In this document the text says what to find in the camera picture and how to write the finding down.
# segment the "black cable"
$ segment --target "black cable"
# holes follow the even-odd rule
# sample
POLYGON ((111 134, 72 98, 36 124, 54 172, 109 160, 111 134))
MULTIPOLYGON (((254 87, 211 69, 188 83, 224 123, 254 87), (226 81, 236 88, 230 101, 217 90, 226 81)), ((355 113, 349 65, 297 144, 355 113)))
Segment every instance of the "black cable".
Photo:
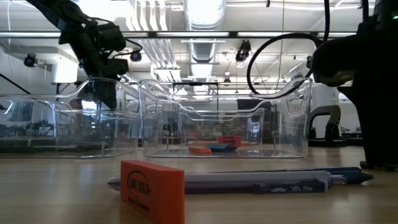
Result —
POLYGON ((248 73, 247 73, 246 77, 248 79, 249 88, 254 94, 260 94, 259 92, 256 91, 256 89, 254 89, 253 84, 251 83, 251 68, 252 68, 252 66, 254 64, 254 61, 256 60, 258 55, 266 47, 268 47, 271 44, 273 44, 274 42, 277 42, 277 41, 282 40, 282 39, 308 39, 308 40, 312 40, 315 43, 315 46, 317 48, 323 43, 322 40, 318 39, 314 35, 305 34, 305 33, 283 34, 283 35, 280 35, 280 36, 277 36, 277 37, 274 37, 274 38, 271 38, 270 40, 268 40, 265 44, 263 44, 260 48, 257 49, 256 53, 253 54, 253 57, 250 60, 250 63, 248 65, 248 73))
POLYGON ((109 20, 101 19, 101 18, 98 18, 98 17, 91 17, 90 19, 94 19, 94 20, 98 20, 98 21, 103 21, 103 22, 111 22, 111 21, 109 21, 109 20))
POLYGON ((12 81, 11 79, 5 77, 3 74, 0 74, 0 77, 2 77, 3 79, 7 80, 9 83, 13 84, 15 87, 17 87, 18 89, 22 90, 24 93, 29 94, 30 93, 25 90, 24 88, 22 88, 20 85, 16 84, 14 81, 12 81))
MULTIPOLYGON (((282 39, 308 39, 308 40, 312 40, 315 44, 315 46, 318 48, 319 46, 321 46, 322 43, 326 42, 329 38, 329 33, 330 33, 330 2, 329 0, 324 0, 324 5, 325 5, 325 33, 323 36, 323 40, 318 39, 317 37, 315 37, 314 35, 311 34, 306 34, 306 33, 291 33, 291 34, 282 34, 278 37, 274 37, 271 38, 270 40, 268 40, 267 42, 265 42, 257 51, 256 53, 254 53, 252 59, 250 60, 249 66, 248 66, 248 73, 246 75, 247 81, 248 81, 248 85, 250 90, 254 93, 254 94, 260 94, 259 92, 256 91, 256 89, 254 88, 253 84, 251 83, 251 69, 253 66, 254 61, 256 60, 257 56, 266 48, 268 47, 270 44, 273 44, 274 42, 277 42, 278 40, 282 40, 282 39)), ((312 74, 312 71, 310 70, 305 77, 309 77, 312 74)), ((293 87, 291 90, 287 91, 285 94, 283 94, 282 96, 288 95, 290 93, 292 93, 293 91, 295 91, 301 84, 296 85, 295 87, 293 87)))
POLYGON ((135 46, 138 46, 140 48, 140 50, 142 50, 142 46, 132 40, 126 39, 127 42, 134 44, 135 46))
POLYGON ((116 55, 113 55, 112 59, 114 59, 114 58, 117 57, 117 56, 132 55, 132 54, 137 53, 137 52, 138 52, 138 50, 133 50, 132 52, 129 52, 129 53, 120 53, 120 54, 116 54, 116 55))
POLYGON ((369 20, 369 0, 362 0, 362 20, 363 22, 369 20))
POLYGON ((329 0, 324 0, 325 5, 325 33, 323 36, 323 41, 328 41, 330 33, 330 2, 329 0))
POLYGON ((120 54, 113 55, 112 59, 114 59, 114 58, 117 57, 117 56, 132 55, 132 54, 138 53, 138 52, 140 52, 140 51, 142 50, 142 46, 141 46, 140 44, 135 43, 134 41, 131 41, 131 40, 129 40, 129 39, 126 39, 126 41, 129 42, 129 43, 132 43, 132 44, 134 44, 134 45, 136 45, 136 46, 138 46, 139 49, 133 50, 133 51, 130 52, 130 53, 120 53, 120 54))

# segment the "table surface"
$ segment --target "table surface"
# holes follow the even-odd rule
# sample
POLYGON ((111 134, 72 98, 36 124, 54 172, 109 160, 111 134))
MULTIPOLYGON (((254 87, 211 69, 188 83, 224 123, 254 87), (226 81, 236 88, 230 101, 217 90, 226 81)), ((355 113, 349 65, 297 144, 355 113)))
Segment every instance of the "table surface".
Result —
MULTIPOLYGON (((310 149, 306 159, 152 159, 142 151, 108 159, 1 159, 0 223, 151 223, 120 200, 106 180, 121 159, 186 172, 359 166, 361 147, 310 149)), ((398 173, 369 171, 374 180, 335 186, 325 194, 186 195, 186 224, 398 223, 398 173)))

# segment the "orange eraser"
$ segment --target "orange eraser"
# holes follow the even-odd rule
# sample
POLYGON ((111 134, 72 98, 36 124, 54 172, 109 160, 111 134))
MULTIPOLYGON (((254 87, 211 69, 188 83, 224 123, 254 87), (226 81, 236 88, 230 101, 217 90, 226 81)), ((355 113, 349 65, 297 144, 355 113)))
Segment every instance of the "orange eraser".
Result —
POLYGON ((211 154, 211 149, 206 147, 189 147, 188 150, 194 154, 211 154))
POLYGON ((231 147, 241 147, 242 136, 218 136, 217 143, 229 144, 231 147))
POLYGON ((184 170, 121 161, 120 195, 123 202, 155 223, 184 223, 184 170))

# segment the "transparent container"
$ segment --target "transparent container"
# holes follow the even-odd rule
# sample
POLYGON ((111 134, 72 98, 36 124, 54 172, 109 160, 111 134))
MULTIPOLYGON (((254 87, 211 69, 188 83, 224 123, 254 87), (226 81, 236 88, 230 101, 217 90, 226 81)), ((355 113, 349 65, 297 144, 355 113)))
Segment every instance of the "transparent container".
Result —
POLYGON ((94 78, 66 95, 0 95, 0 157, 135 151, 141 125, 136 88, 94 78))
POLYGON ((173 90, 153 80, 140 81, 138 86, 147 157, 307 156, 310 80, 292 81, 272 95, 274 100, 262 95, 173 95, 173 90), (239 147, 230 143, 215 149, 225 143, 223 138, 236 139, 239 147))

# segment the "camera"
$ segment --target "camera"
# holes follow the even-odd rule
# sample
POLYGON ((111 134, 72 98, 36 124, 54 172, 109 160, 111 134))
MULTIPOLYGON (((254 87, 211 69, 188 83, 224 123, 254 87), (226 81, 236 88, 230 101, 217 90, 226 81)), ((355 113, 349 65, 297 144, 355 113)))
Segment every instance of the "camera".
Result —
POLYGON ((249 57, 251 51, 251 44, 249 40, 243 40, 242 44, 235 56, 238 68, 244 67, 244 61, 249 57))
POLYGON ((133 62, 140 62, 141 59, 142 59, 141 53, 140 53, 140 52, 132 53, 132 54, 130 55, 130 59, 131 59, 131 61, 133 61, 133 62))
POLYGON ((27 54, 27 57, 24 60, 24 65, 29 68, 35 68, 37 67, 38 62, 36 54, 27 54))

